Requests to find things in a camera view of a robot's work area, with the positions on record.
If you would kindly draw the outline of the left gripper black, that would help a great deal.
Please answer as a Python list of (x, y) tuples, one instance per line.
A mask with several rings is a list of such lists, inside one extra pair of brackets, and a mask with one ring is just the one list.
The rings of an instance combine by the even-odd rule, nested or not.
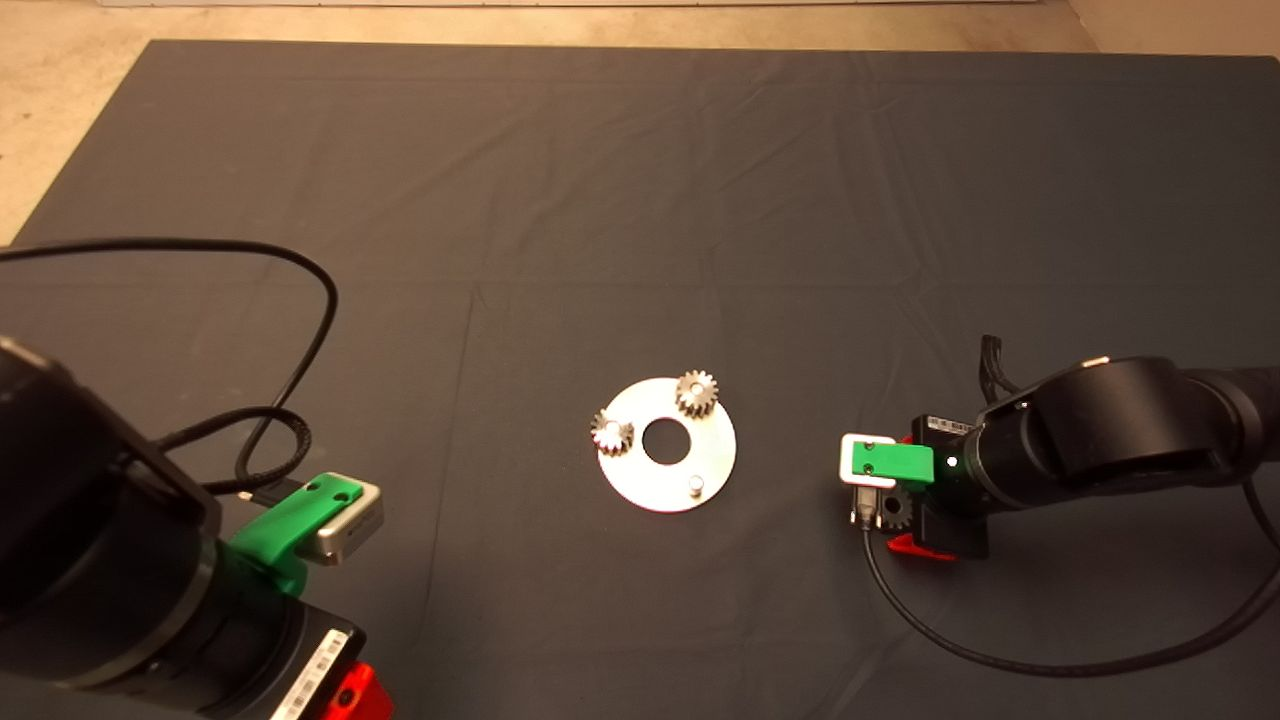
[(201, 717), (393, 719), (375, 669), (355, 664), (367, 634), (347, 618), (275, 591), (233, 591), (205, 600), (189, 628)]

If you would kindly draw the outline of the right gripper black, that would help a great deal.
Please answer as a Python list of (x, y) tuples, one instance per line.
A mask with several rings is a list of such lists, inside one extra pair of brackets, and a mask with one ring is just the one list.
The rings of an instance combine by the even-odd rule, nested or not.
[(965, 455), (965, 438), (973, 429), (973, 425), (936, 415), (911, 420), (910, 433), (900, 442), (932, 451), (933, 480), (908, 491), (913, 505), (913, 534), (901, 533), (887, 539), (886, 548), (891, 553), (938, 562), (955, 562), (957, 556), (988, 557), (988, 516), (993, 500), (972, 474)]

